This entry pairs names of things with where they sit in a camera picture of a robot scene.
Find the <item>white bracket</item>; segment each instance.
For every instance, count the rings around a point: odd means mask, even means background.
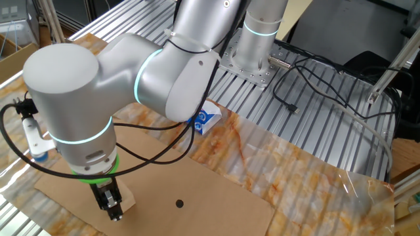
[[[41,129],[34,118],[26,118],[22,121],[22,124],[32,157],[42,157],[48,150],[56,147],[52,139],[45,140],[42,138]]]

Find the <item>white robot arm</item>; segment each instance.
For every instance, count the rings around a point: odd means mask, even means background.
[[[217,64],[219,45],[229,40],[226,36],[248,4],[246,0],[183,0],[171,41],[163,48],[124,34],[98,56],[75,44],[52,45],[34,53],[24,65],[24,81],[73,173],[115,171],[118,155],[112,115],[127,104],[139,102],[176,122],[191,118]],[[249,70],[267,66],[273,32],[286,4],[284,0],[251,4],[235,58],[239,66]],[[265,19],[255,19],[267,9],[271,10]],[[100,208],[112,220],[120,220],[121,195],[115,179],[85,182]]]

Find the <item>blue and white box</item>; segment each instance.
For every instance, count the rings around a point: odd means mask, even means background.
[[[196,131],[201,135],[204,135],[211,127],[216,125],[217,121],[221,118],[222,112],[220,108],[212,102],[205,101],[196,122],[194,123]]]

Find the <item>black dot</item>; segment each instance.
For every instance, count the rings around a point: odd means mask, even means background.
[[[178,208],[182,208],[184,206],[184,202],[182,200],[177,200],[175,204]]]

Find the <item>small box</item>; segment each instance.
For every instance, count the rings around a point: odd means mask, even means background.
[[[222,118],[222,112],[218,106],[214,103],[205,101],[203,107],[196,118],[194,127],[196,131],[201,135],[204,135],[207,131],[216,125],[217,121]]]
[[[16,45],[12,41],[5,39],[5,36],[1,34],[0,49],[5,40],[5,47],[1,55],[2,59],[0,59],[0,84],[21,71],[25,61],[38,50],[38,46],[31,43],[24,48],[18,47],[16,52]]]

